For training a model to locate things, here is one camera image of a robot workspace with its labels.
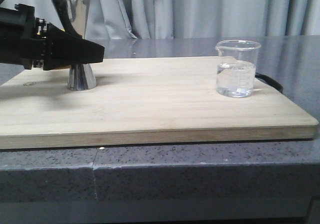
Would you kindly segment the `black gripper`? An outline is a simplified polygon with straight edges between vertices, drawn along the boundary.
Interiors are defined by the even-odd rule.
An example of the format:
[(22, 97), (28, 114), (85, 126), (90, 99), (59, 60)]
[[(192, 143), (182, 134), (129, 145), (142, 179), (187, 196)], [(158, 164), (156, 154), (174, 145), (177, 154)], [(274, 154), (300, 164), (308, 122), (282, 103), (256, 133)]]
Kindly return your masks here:
[(93, 41), (71, 35), (52, 23), (47, 25), (45, 41), (38, 35), (35, 8), (17, 4), (15, 9), (0, 9), (0, 62), (19, 65), (30, 70), (42, 60), (43, 70), (50, 71), (69, 65), (103, 61), (105, 48)]

